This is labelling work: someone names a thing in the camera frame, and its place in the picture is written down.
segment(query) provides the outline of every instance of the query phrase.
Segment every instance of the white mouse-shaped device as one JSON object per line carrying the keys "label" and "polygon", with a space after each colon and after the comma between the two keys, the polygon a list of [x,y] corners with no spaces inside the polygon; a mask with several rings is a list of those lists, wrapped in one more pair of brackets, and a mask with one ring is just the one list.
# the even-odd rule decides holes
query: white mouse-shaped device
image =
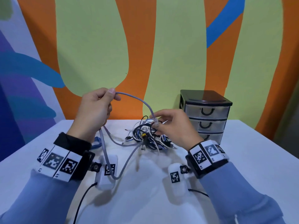
{"label": "white mouse-shaped device", "polygon": [[[118,157],[117,155],[108,155],[108,159],[114,172],[114,176],[116,176]],[[113,189],[115,180],[110,175],[104,156],[99,157],[99,162],[102,164],[102,167],[100,168],[99,173],[96,173],[95,176],[95,182],[97,182],[96,188],[102,191]]]}
{"label": "white mouse-shaped device", "polygon": [[184,196],[188,191],[187,182],[184,174],[181,173],[180,163],[170,164],[168,174],[171,182],[171,188],[175,196]]}

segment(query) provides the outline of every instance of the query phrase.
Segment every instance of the black drawer handle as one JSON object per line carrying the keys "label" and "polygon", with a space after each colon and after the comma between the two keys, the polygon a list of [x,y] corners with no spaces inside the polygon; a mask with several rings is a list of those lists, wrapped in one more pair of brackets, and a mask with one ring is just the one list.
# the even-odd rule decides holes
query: black drawer handle
{"label": "black drawer handle", "polygon": [[204,116],[209,116],[209,115],[211,115],[213,112],[214,112],[214,108],[212,108],[212,110],[211,110],[211,112],[210,113],[208,113],[208,114],[206,114],[206,113],[204,113],[204,109],[202,108],[202,114],[204,115]]}
{"label": "black drawer handle", "polygon": [[207,137],[206,137],[206,138],[204,138],[204,140],[207,140],[207,139],[209,139],[209,137],[210,137],[210,135],[208,134],[208,135],[207,135]]}
{"label": "black drawer handle", "polygon": [[201,122],[199,122],[199,126],[200,126],[201,128],[203,128],[203,129],[210,128],[210,127],[211,127],[211,125],[212,125],[212,122],[210,122],[210,124],[209,124],[208,126],[206,126],[206,127],[203,127],[203,126],[202,126],[202,123],[201,123]]}

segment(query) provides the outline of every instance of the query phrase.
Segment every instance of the orange paint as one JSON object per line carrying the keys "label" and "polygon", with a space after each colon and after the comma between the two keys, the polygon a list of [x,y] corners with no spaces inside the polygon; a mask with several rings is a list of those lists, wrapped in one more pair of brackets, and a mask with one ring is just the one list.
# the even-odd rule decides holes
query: orange paint
{"label": "orange paint", "polygon": [[214,90],[224,96],[233,64],[242,19],[243,14],[207,48],[205,90]]}
{"label": "orange paint", "polygon": [[[57,58],[55,0],[18,0],[41,61],[60,73]],[[66,119],[74,119],[81,97],[65,86],[53,88]]]}
{"label": "orange paint", "polygon": [[[116,91],[144,99],[154,52],[156,0],[115,0],[128,43],[129,71]],[[141,119],[143,103],[121,95],[110,119]]]}
{"label": "orange paint", "polygon": [[273,139],[299,78],[299,0],[282,0],[283,37],[278,64],[256,131]]}
{"label": "orange paint", "polygon": [[204,0],[206,27],[208,27],[223,10],[229,0]]}

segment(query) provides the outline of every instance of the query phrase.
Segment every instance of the left hand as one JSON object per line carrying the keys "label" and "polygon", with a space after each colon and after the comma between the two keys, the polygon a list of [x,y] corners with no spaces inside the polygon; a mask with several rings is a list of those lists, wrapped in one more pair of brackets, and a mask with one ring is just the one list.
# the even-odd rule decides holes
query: left hand
{"label": "left hand", "polygon": [[94,142],[96,132],[106,124],[112,111],[111,101],[121,100],[115,89],[100,88],[84,94],[77,116],[66,133],[73,137]]}

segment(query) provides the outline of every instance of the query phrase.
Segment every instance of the black lid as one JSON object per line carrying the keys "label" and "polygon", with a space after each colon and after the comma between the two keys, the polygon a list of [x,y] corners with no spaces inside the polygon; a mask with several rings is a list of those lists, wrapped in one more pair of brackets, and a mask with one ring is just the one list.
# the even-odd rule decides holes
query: black lid
{"label": "black lid", "polygon": [[181,90],[181,96],[189,105],[232,106],[233,102],[214,90]]}

